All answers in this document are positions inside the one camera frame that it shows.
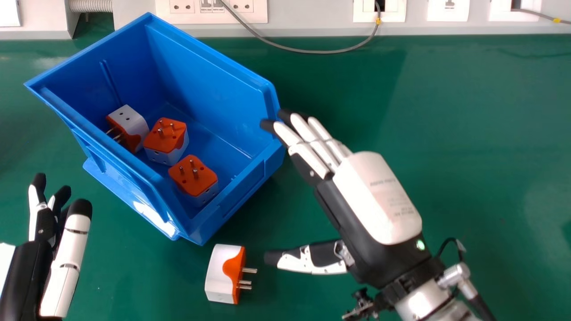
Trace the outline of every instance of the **plug prong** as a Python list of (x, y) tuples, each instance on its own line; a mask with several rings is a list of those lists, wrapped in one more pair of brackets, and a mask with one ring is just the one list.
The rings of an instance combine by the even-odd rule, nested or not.
[(257, 268), (243, 267), (242, 272), (256, 274), (256, 273), (258, 273), (258, 269)]

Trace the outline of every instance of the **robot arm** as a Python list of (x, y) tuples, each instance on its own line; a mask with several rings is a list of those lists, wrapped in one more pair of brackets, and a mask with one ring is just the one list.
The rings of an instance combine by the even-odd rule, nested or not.
[(29, 241), (18, 247), (0, 244), (3, 261), (8, 262), (4, 269), (0, 266), (3, 321), (61, 320), (75, 292), (91, 225), (91, 203), (78, 199), (63, 208), (71, 188), (62, 187), (46, 202), (45, 187), (46, 176), (37, 174), (28, 189)]
[[(439, 255), (431, 255), (420, 214), (383, 157), (351, 152), (314, 117), (286, 110), (278, 117), (283, 122), (263, 120), (260, 126), (285, 145), (341, 239), (270, 251), (266, 263), (312, 274), (349, 271), (359, 283), (379, 290), (374, 299), (366, 289), (354, 293), (357, 306), (344, 320), (376, 318), (383, 309), (411, 321), (478, 320), (449, 289), (457, 286), (469, 300), (477, 291), (467, 276), (450, 278)], [(493, 321), (489, 309), (481, 307), (487, 309), (475, 306), (480, 316)]]

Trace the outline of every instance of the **green table surface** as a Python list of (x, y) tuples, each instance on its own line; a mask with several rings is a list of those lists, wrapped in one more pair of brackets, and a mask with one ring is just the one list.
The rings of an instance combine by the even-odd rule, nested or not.
[[(204, 247), (168, 240), (83, 171), (70, 131), (22, 83), (110, 32), (110, 17), (96, 15), (73, 41), (0, 42), (0, 239), (26, 240), (27, 186), (43, 171), (47, 193), (69, 184), (94, 204), (68, 320), (340, 320), (360, 287), (350, 275), (263, 265), (264, 250), (337, 237), (290, 160)], [(383, 154), (428, 246), (462, 240), (499, 320), (571, 319), (571, 35), (379, 37), (332, 56), (204, 41), (273, 82), (282, 107), (319, 117), (353, 151)], [(280, 41), (332, 49), (359, 39)], [(217, 243), (246, 246), (259, 269), (238, 306), (204, 294)], [(444, 259), (453, 264), (454, 251)]]

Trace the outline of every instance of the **white socket panel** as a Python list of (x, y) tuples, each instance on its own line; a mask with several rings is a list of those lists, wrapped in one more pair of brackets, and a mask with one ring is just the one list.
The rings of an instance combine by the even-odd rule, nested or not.
[[(541, 12), (541, 0), (521, 0), (521, 8)], [(491, 0), (490, 21), (539, 21), (539, 17), (529, 13), (511, 11), (512, 0)]]
[(468, 21), (470, 0), (428, 0), (427, 21)]
[[(405, 22), (407, 0), (385, 0), (385, 11), (381, 13), (383, 22)], [(353, 22), (375, 22), (375, 0), (353, 0)]]
[(247, 23), (268, 23), (268, 0), (156, 0), (155, 7), (159, 18), (175, 25), (238, 23), (222, 1)]

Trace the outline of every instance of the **flexible hose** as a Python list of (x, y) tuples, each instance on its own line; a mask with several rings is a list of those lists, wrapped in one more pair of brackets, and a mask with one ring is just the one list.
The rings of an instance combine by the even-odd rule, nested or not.
[(112, 0), (70, 0), (71, 12), (113, 12)]

